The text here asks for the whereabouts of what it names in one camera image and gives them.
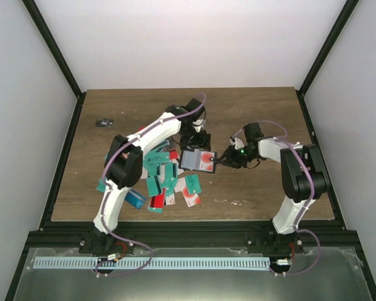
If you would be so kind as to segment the black card holder wallet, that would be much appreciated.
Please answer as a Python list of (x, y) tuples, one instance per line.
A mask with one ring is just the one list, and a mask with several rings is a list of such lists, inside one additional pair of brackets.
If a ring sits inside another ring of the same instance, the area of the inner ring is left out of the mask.
[[(204, 150), (199, 150), (199, 149), (183, 150), (181, 152), (179, 168), (183, 170), (203, 172), (199, 170), (200, 154), (203, 151)], [(215, 171), (216, 171), (216, 163), (215, 163), (214, 172), (208, 172), (208, 173), (215, 173)]]

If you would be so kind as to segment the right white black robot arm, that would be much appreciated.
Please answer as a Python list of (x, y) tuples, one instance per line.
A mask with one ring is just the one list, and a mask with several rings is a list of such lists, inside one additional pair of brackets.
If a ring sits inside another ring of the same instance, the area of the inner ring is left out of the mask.
[(239, 169), (247, 168), (253, 160), (258, 163), (267, 159), (281, 166), (281, 183), (285, 193), (278, 213), (272, 219), (274, 231), (266, 236), (266, 245), (272, 252), (279, 253), (288, 246), (288, 237), (296, 231), (310, 206), (330, 188), (330, 178), (321, 154), (315, 144), (292, 144), (286, 141), (288, 135), (267, 137), (262, 133), (261, 124), (245, 125), (243, 144), (237, 134), (230, 136), (231, 145), (220, 158), (211, 161)]

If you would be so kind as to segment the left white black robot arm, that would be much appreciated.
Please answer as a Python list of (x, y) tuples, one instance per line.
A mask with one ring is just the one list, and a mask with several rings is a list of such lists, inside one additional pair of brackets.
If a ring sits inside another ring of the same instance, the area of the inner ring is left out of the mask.
[(142, 175), (144, 157), (163, 140), (176, 134), (192, 135), (194, 122), (205, 111), (206, 95), (193, 98), (187, 105), (171, 105), (156, 120), (126, 137), (116, 136), (109, 148), (102, 174), (105, 192), (93, 220), (99, 232), (93, 245), (101, 253), (114, 249), (115, 237), (110, 234), (118, 225), (118, 215), (127, 193)]

